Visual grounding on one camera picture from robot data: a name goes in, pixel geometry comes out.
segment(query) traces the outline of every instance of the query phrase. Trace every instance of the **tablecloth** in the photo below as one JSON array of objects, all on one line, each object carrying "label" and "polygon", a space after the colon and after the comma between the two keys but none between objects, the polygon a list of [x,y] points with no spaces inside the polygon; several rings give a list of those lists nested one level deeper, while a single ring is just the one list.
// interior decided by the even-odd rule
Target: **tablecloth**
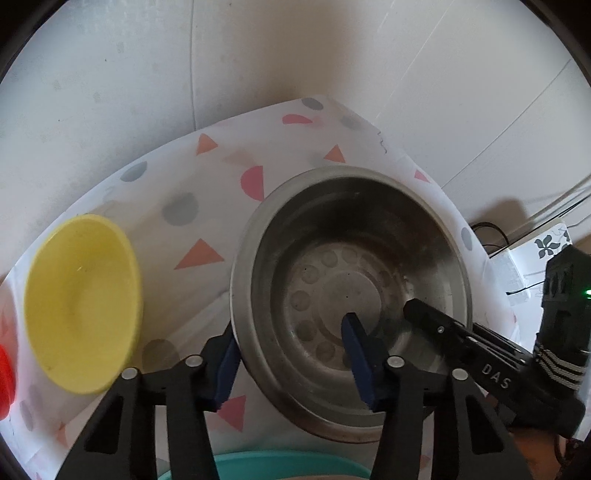
[{"label": "tablecloth", "polygon": [[[38,366],[24,326],[23,294],[35,252],[68,218],[106,216],[129,236],[144,282],[144,321],[132,365],[167,368],[222,333],[230,318],[229,277],[241,232],[271,191],[312,168],[332,164],[386,174],[420,195],[443,219],[466,265],[473,320],[511,336],[515,318],[486,252],[430,176],[381,133],[323,97],[281,103],[227,119],[144,155],[101,182],[55,220],[0,286],[0,342],[17,392],[0,433],[34,480],[51,480],[100,397],[70,394]],[[265,448],[335,453],[370,466],[376,444],[346,445],[287,421],[240,367],[230,399],[207,415],[214,453]],[[432,455],[424,425],[421,475]],[[156,420],[159,472],[168,469],[165,411]]]}]

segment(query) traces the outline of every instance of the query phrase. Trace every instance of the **yellow bowl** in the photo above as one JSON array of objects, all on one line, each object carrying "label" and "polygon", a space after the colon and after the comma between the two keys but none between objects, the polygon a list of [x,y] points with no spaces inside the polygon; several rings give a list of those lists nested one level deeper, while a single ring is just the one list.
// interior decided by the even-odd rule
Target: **yellow bowl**
[{"label": "yellow bowl", "polygon": [[128,238],[98,215],[63,223],[33,260],[24,303],[29,341],[47,376],[72,393],[107,389],[129,362],[142,319]]}]

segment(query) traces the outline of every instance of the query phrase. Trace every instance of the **silver screw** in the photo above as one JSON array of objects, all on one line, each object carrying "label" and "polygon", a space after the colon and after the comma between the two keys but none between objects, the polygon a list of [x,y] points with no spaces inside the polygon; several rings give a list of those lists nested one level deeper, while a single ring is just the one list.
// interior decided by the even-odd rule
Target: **silver screw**
[{"label": "silver screw", "polygon": [[468,372],[463,368],[454,368],[452,371],[452,377],[460,381],[468,380]]},{"label": "silver screw", "polygon": [[402,368],[404,367],[404,358],[402,358],[401,356],[389,356],[388,357],[388,365],[391,366],[392,368]]},{"label": "silver screw", "polygon": [[188,367],[199,367],[203,363],[203,357],[201,355],[191,355],[185,360],[185,364]]},{"label": "silver screw", "polygon": [[121,372],[121,378],[124,380],[131,380],[132,378],[135,378],[137,374],[138,370],[136,368],[129,367]]}]

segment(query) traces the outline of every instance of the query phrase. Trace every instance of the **stainless steel basin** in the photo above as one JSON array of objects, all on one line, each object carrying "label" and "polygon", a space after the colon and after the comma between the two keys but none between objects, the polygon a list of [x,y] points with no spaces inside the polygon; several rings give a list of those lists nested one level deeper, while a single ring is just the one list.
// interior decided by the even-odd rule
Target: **stainless steel basin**
[{"label": "stainless steel basin", "polygon": [[328,167],[281,185],[250,220],[230,287],[245,365],[302,429],[340,442],[379,439],[382,414],[359,399],[340,338],[356,312],[368,332],[419,368],[443,360],[402,318],[419,298],[470,326],[465,269],[443,222],[393,179]]}]

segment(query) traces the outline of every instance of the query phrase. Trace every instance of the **teal bowl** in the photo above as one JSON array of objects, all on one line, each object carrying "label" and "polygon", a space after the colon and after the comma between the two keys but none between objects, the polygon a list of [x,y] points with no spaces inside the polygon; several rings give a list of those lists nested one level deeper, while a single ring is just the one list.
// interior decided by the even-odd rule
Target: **teal bowl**
[{"label": "teal bowl", "polygon": [[[324,453],[262,450],[216,455],[220,480],[279,480],[306,475],[351,475],[369,478],[364,466]],[[170,472],[159,480],[171,480]]]}]

